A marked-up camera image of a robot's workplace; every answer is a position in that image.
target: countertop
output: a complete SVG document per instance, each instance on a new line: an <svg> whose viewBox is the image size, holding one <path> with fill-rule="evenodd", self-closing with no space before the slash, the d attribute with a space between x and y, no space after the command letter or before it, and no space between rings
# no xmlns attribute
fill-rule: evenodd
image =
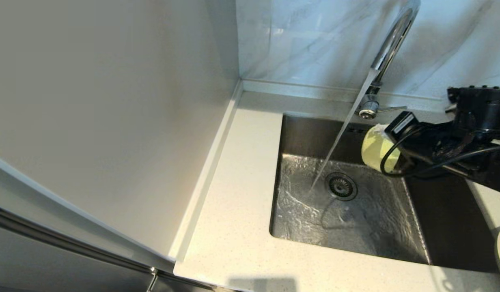
<svg viewBox="0 0 500 292"><path fill-rule="evenodd" d="M174 273L256 292L500 292L500 275L441 268L272 237L269 232L283 113L342 120L350 103L245 91L183 261ZM373 123L391 121L382 114ZM420 120L443 122L438 113ZM479 185L491 228L500 194Z"/></svg>

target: water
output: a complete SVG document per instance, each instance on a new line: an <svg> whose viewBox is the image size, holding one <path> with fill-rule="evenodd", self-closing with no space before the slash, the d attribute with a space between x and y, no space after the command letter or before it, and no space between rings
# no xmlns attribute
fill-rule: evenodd
<svg viewBox="0 0 500 292"><path fill-rule="evenodd" d="M369 69L369 74L367 74L367 78L365 78L364 85L362 85L362 88L360 89L360 92L356 96L356 100L354 101L353 106L351 107L351 110L348 113L348 116L346 117L346 120L344 121L344 124L342 125L341 131L338 132L337 139L335 139L335 142L333 143L333 146L331 146L331 149L326 156L326 159L324 159L324 162L322 163L322 166L317 173L317 176L315 177L315 180L313 181L313 184L310 187L310 190L313 189L313 186L317 183L317 181L320 178L320 175L324 171L324 168L326 167L326 164L328 164L328 160L330 159L331 155L333 154L333 151L335 151L335 148L337 147L338 142L340 141L342 134L346 131L347 125L349 124L349 121L354 115L354 112L356 111L356 108L358 108L358 105L360 104L360 101L362 101L362 98L365 95L365 91L369 88L373 80L378 76L380 73L380 70L375 70L373 68Z"/></svg>

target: faucet spout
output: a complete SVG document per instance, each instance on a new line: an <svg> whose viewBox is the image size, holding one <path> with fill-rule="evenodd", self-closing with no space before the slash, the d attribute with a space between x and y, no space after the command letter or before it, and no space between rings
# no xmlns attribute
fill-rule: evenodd
<svg viewBox="0 0 500 292"><path fill-rule="evenodd" d="M380 51L376 55L376 58L371 64L371 68L378 70L379 73L376 78L373 80L367 91L365 92L366 96L376 95L382 86L382 78L384 77L387 68L391 64L394 56L400 49L402 42L409 29L411 28L416 15L418 14L419 7L421 5L420 0L408 0L407 3L400 9L400 13L396 17L394 24L391 26L389 30L389 34L387 35L384 43L382 44ZM363 98L360 108L367 108L367 111L360 111L360 116L365 119L371 119L376 116L376 111L373 115L371 113L371 105L368 103L375 102L376 105L373 107L378 107L378 102L376 98Z"/></svg>

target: kitchen sink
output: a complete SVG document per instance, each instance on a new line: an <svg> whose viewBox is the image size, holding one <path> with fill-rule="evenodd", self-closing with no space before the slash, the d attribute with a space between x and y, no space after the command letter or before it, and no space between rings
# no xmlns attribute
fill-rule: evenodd
<svg viewBox="0 0 500 292"><path fill-rule="evenodd" d="M389 178L362 162L371 127L284 115L270 233L379 257L496 272L494 239L466 181Z"/></svg>

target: refrigerator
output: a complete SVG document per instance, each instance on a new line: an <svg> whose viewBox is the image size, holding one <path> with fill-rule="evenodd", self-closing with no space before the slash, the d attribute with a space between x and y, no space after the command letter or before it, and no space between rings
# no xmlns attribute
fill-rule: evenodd
<svg viewBox="0 0 500 292"><path fill-rule="evenodd" d="M0 208L0 292L205 292Z"/></svg>

